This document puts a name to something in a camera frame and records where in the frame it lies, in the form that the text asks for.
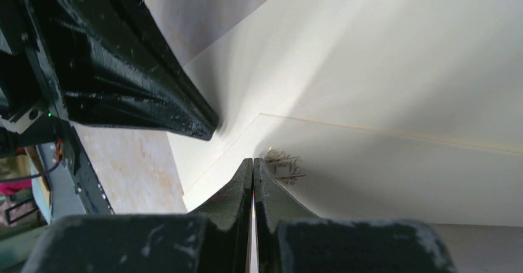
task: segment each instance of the red cloth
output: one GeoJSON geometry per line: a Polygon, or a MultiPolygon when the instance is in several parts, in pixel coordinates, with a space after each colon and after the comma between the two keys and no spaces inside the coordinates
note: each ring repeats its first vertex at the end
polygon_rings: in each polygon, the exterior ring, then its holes
{"type": "Polygon", "coordinates": [[[0,184],[0,193],[9,196],[18,193],[22,189],[27,189],[31,187],[31,180],[26,179],[20,182],[5,182],[0,184]]]}

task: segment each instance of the black cable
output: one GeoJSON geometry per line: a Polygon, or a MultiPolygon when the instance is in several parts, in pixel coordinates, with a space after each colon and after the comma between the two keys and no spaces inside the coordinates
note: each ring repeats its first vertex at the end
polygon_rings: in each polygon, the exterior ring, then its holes
{"type": "Polygon", "coordinates": [[[32,176],[21,176],[21,177],[15,177],[15,178],[12,178],[12,179],[0,179],[0,184],[5,184],[7,182],[26,181],[27,179],[36,179],[37,177],[47,176],[48,174],[53,172],[55,169],[57,169],[59,165],[60,165],[60,160],[56,161],[56,164],[53,165],[51,168],[49,168],[46,171],[43,171],[43,172],[38,173],[38,174],[33,174],[32,176]]]}

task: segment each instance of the cable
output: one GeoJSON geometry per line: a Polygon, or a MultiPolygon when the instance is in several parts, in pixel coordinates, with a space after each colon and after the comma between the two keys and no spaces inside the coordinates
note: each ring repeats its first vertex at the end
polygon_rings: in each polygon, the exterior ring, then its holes
{"type": "Polygon", "coordinates": [[[48,170],[45,170],[45,171],[43,171],[41,173],[38,173],[38,174],[33,174],[31,176],[14,177],[12,179],[0,179],[0,184],[5,184],[7,182],[21,182],[21,181],[26,181],[28,179],[36,179],[37,177],[47,176],[48,174],[53,172],[55,169],[57,169],[58,166],[60,166],[60,161],[61,161],[61,159],[60,159],[61,158],[60,157],[60,149],[61,149],[61,145],[62,145],[62,140],[59,139],[58,142],[56,143],[56,151],[53,154],[53,158],[56,159],[56,163],[51,168],[49,168],[48,170]]]}

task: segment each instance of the floor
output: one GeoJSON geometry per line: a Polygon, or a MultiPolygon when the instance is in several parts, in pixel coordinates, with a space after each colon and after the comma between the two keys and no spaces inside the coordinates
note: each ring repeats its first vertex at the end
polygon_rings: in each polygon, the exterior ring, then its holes
{"type": "Polygon", "coordinates": [[[190,211],[273,149],[320,215],[445,225],[461,272],[523,266],[482,247],[523,243],[521,0],[144,2],[221,124],[77,126],[116,212],[190,211]]]}

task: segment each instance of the pink object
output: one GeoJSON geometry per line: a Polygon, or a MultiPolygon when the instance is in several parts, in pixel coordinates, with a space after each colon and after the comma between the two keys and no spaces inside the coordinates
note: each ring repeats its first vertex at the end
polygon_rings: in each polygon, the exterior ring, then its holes
{"type": "Polygon", "coordinates": [[[19,182],[5,182],[3,184],[0,184],[0,193],[9,196],[16,194],[18,191],[22,189],[27,189],[31,187],[31,180],[26,179],[24,181],[19,182]]]}

